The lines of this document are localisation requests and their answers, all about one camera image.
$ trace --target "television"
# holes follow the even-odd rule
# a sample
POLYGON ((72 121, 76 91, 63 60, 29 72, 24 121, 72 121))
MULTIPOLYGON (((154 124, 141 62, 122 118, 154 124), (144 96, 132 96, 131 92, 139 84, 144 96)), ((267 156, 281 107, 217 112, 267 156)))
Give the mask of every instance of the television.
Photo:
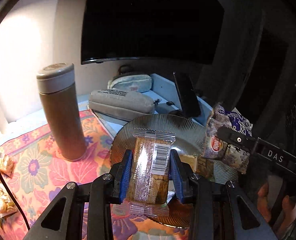
POLYGON ((82 63, 169 58, 211 64, 223 14, 218 0, 87 0, 82 63))

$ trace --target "chip bag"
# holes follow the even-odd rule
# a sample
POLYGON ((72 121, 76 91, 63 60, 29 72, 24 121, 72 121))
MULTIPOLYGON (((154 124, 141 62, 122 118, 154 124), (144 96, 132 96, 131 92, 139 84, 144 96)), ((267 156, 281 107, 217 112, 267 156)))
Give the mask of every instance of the chip bag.
POLYGON ((200 157, 221 160, 224 164, 245 174, 249 163, 249 153, 217 138, 217 131, 222 126, 251 136, 252 125, 245 117, 238 112, 225 111, 217 104, 207 120, 203 151, 200 157))

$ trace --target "floral tablecloth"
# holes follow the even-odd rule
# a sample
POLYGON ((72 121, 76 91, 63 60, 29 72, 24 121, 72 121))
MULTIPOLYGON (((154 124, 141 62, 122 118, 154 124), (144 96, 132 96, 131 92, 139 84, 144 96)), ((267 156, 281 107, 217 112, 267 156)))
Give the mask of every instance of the floral tablecloth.
MULTIPOLYGON (((12 176, 5 176, 5 181, 30 226, 67 182, 92 182, 110 170, 112 138, 91 111, 81 111, 80 119, 88 148, 79 161, 69 162, 62 158, 48 125, 0 146, 0 152, 12 156, 16 162, 12 176)), ((86 204, 82 239, 87 239, 87 218, 86 204)), ((167 227, 144 216, 124 214, 118 205, 112 205, 112 227, 117 240, 188 238, 188 230, 167 227)), ((0 228, 0 235, 5 240, 22 240, 26 233, 27 228, 19 212, 5 218, 0 228)))

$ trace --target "white wall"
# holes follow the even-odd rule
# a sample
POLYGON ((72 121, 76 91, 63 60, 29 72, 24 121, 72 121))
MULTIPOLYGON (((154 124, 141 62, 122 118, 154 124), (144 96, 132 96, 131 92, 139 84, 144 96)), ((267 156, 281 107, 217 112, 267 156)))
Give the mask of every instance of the white wall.
POLYGON ((86 0, 20 0, 0 24, 0 106, 8 122, 42 108, 38 69, 75 64, 77 94, 107 87, 126 61, 81 65, 86 0))
POLYGON ((8 122, 41 108, 36 72, 53 63, 58 0, 20 0, 0 24, 0 106, 8 122))

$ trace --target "metal screw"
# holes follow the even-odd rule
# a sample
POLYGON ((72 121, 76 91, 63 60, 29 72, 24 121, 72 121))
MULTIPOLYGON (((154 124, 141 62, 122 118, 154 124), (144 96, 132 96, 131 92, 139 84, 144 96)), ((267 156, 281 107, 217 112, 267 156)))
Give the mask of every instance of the metal screw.
POLYGON ((74 182, 69 182, 66 187, 67 189, 73 189, 75 186, 76 184, 74 182))
POLYGON ((233 182, 232 182, 231 180, 229 180, 229 181, 227 182, 227 184, 228 184, 229 187, 235 187, 235 185, 233 185, 233 182))
POLYGON ((112 178, 112 175, 110 173, 103 174, 103 180, 109 180, 112 178))
POLYGON ((192 173, 191 178, 197 180, 197 179, 200 179, 200 175, 197 173, 192 173))

